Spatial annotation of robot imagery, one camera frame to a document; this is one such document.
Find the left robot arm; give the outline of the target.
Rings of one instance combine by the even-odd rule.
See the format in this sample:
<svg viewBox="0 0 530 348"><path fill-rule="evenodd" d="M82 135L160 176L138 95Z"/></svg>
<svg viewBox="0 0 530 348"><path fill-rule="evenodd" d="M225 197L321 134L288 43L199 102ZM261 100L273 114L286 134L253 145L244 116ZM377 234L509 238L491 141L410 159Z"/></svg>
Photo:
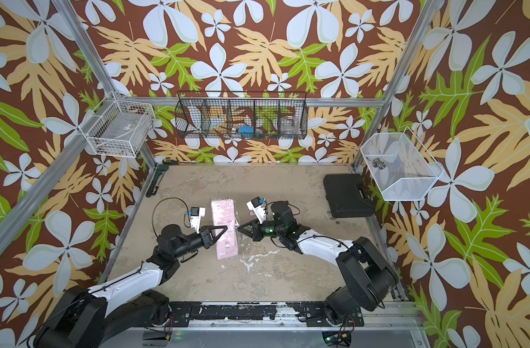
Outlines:
<svg viewBox="0 0 530 348"><path fill-rule="evenodd" d="M99 347L131 327L165 324L172 319L169 298L156 287L172 278L185 255L211 248L227 230L204 226L186 235L178 225L166 226L156 238L153 254L133 271L87 289L66 290L26 345Z"/></svg>

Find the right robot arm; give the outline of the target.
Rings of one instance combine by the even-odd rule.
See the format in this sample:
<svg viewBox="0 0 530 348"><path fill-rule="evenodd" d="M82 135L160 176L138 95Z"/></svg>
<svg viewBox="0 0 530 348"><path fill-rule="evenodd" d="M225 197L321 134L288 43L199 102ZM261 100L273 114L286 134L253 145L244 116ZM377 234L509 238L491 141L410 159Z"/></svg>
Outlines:
<svg viewBox="0 0 530 348"><path fill-rule="evenodd" d="M238 231L255 242L269 237L281 247L336 265L345 285L333 291L323 302L325 318L341 326L357 319L362 309L369 312L384 309L384 299L398 285L398 276L373 242L366 237L355 241L323 235L297 222L293 205L287 201L267 203L256 197L247 208L256 216L238 227Z"/></svg>

